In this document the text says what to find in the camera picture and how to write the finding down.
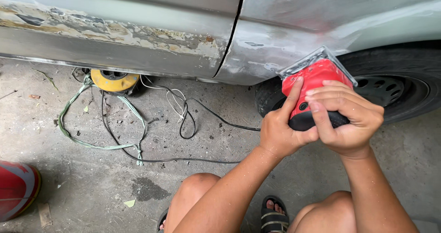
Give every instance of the tire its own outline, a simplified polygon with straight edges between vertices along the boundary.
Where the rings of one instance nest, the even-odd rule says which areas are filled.
[[[394,80],[400,84],[400,89],[395,88],[400,91],[400,96],[387,102],[384,107],[384,123],[388,124],[422,115],[441,106],[441,50],[436,49],[439,44],[433,43],[427,41],[372,48],[342,55],[338,59],[356,79],[369,78],[372,80],[370,83],[377,79],[383,84],[384,80]],[[279,108],[286,99],[281,85],[280,78],[275,77],[255,86],[254,101],[262,117]],[[387,84],[376,85],[387,93],[384,87]],[[361,88],[355,90],[361,94]]]

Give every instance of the sandal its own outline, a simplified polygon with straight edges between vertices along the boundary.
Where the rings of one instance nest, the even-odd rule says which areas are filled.
[[[266,202],[268,200],[272,200],[274,205],[279,205],[280,208],[286,213],[286,207],[283,204],[282,200],[280,200],[277,196],[268,195],[263,199],[262,202],[262,227],[261,233],[269,233],[269,232],[278,232],[278,233],[286,233],[289,226],[289,218],[288,215],[284,215],[282,213],[278,213],[275,210],[268,209],[266,207]]]
[[[159,226],[161,226],[162,222],[164,222],[164,220],[167,218],[167,213],[168,213],[168,208],[159,217],[158,224],[156,225],[156,230],[158,231],[158,233],[164,233],[164,230],[160,230]]]

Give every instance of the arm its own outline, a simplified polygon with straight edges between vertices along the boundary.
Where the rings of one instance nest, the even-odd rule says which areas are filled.
[[[315,127],[296,132],[288,126],[302,85],[303,79],[298,79],[283,107],[265,116],[260,145],[206,192],[174,233],[193,233],[201,229],[211,233],[237,232],[251,199],[271,170],[284,157],[318,139]]]
[[[318,134],[339,153],[348,174],[357,232],[418,232],[401,206],[369,145],[383,123],[384,109],[337,81],[307,93]],[[339,111],[350,124],[333,129],[327,111]]]

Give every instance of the yellow cord reel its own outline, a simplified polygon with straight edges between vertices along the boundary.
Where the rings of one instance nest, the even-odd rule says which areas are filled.
[[[99,69],[91,69],[90,76],[93,83],[100,89],[119,95],[130,95],[140,80],[139,74]]]

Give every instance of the hand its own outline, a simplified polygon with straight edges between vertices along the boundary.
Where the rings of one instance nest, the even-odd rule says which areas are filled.
[[[318,135],[331,150],[344,157],[361,159],[370,152],[369,139],[383,123],[384,108],[370,103],[338,81],[306,92]],[[327,111],[338,111],[350,124],[333,129]]]
[[[298,77],[282,108],[269,112],[262,121],[260,146],[279,158],[293,154],[300,147],[318,140],[317,128],[305,132],[294,131],[288,120],[299,100],[303,77]]]

